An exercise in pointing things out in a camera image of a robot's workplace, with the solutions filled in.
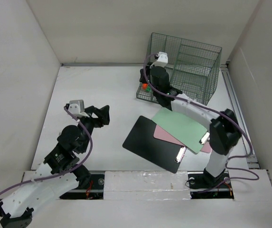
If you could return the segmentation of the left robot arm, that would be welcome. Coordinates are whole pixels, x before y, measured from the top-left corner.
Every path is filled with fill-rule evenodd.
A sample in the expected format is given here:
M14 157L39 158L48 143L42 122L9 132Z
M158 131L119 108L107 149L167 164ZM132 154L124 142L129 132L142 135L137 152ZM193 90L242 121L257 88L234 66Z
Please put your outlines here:
M85 108L83 102L77 100L66 104L64 110L77 124L62 130L55 148L29 180L0 192L0 224L3 228L26 228L39 208L72 189L90 185L91 173L78 155L90 155L92 132L94 128L110 123L110 107Z

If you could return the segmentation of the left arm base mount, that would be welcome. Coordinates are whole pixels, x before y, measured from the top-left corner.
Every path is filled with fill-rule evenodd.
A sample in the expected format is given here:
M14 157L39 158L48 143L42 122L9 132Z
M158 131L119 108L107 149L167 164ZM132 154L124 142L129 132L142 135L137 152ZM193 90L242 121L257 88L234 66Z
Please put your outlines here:
M102 200L105 171L90 171L90 182L85 187L77 187L60 196L61 200Z

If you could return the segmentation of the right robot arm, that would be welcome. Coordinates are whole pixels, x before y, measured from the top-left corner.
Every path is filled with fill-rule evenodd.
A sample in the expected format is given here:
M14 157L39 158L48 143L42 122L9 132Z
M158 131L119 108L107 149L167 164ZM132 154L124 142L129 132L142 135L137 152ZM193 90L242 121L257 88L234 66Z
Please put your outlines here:
M169 75L161 66L145 66L140 74L140 82L150 86L159 105L207 128L212 153L203 171L203 181L208 187L217 185L222 179L231 150L242 136L234 112L230 109L219 112L189 98L170 85Z

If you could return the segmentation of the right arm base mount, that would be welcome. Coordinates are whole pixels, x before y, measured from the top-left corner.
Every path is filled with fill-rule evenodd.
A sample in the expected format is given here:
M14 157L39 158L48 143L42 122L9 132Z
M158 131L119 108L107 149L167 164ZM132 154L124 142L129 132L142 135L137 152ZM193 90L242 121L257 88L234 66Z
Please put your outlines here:
M209 177L203 171L188 171L185 186L190 190L192 200L234 199L233 188L229 174L224 171L219 178Z

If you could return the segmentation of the green clipboard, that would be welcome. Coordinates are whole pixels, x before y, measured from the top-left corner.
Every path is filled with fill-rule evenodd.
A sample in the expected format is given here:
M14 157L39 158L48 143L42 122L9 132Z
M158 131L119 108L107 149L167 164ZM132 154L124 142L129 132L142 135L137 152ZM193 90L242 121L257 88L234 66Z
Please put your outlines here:
M193 153L211 153L209 142L204 144L200 142L208 132L207 128L190 117L161 108L153 116L152 121Z

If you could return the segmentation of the black clipboard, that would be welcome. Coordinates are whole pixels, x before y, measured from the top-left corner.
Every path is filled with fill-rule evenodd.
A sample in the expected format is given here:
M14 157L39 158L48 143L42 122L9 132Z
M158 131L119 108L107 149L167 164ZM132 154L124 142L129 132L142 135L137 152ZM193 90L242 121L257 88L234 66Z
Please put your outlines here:
M144 116L139 116L122 147L152 162L153 164L176 173L180 163L176 161L179 152L186 147L154 138L156 124Z

